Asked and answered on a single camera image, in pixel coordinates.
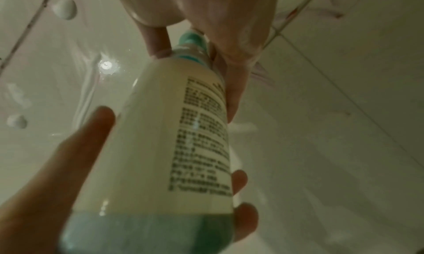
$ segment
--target white tile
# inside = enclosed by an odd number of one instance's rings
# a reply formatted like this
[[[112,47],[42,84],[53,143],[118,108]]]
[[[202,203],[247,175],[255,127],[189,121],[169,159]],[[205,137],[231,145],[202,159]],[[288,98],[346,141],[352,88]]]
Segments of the white tile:
[[[344,18],[304,14],[283,32],[424,164],[422,0],[359,0]]]
[[[42,3],[43,0],[0,0],[0,64]]]
[[[282,37],[260,62],[275,86],[250,80],[234,120],[250,128],[230,129],[230,144],[269,253],[423,247],[423,168]]]
[[[103,53],[119,66],[102,76],[89,109],[108,105],[119,112],[134,80],[149,61],[143,39],[118,0],[76,0],[70,21],[51,10],[41,16],[25,44],[2,75],[0,84],[0,202],[14,193],[70,134],[72,119],[89,65]],[[21,90],[22,105],[8,86]],[[23,114],[28,127],[6,125],[10,114]]]

